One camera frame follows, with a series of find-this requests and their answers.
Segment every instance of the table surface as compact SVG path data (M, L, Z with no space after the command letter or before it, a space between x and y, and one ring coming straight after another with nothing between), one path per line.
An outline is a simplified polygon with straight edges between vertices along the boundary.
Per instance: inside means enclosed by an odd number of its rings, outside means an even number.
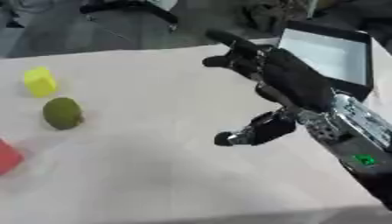
M259 147L213 145L217 132L278 107L254 94L254 82L201 65L226 50L0 60L0 137L26 157L0 177L0 222L389 223L302 128ZM29 96L21 80L36 66L51 69L58 93ZM376 88L367 105L389 121L391 71L390 56L374 43ZM86 121L51 129L41 109L55 96L75 99Z

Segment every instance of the red block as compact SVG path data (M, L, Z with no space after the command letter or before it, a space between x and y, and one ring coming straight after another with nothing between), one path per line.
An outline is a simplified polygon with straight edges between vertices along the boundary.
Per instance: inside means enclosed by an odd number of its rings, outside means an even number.
M0 175L9 172L23 161L23 156L0 139Z

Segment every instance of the green ball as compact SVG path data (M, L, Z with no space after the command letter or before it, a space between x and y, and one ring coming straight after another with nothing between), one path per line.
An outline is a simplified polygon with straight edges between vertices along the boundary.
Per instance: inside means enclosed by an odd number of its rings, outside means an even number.
M60 97L44 106L45 120L57 130L70 130L83 122L81 107L72 99Z

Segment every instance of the chair leg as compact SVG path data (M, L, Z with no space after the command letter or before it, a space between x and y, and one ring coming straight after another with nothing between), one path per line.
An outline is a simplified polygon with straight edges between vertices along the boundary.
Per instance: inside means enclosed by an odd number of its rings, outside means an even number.
M97 11L111 11L120 9L130 9L137 11L148 11L149 13L162 18L171 25L177 25L179 19L167 10L164 10L149 1L127 1L117 0L108 3L86 4L80 7L81 14L88 14Z
M7 28L25 28L17 20L15 20L15 18L19 18L19 14L17 14L14 11L14 9L9 1L1 1L0 7L2 7L2 11L5 15L4 19L7 21L6 22Z

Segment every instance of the yellow block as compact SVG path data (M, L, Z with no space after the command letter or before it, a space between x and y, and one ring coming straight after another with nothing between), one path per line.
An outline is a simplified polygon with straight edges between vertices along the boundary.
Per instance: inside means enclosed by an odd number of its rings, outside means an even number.
M47 67L38 66L24 73L24 85L35 97L47 96L56 91L56 81Z

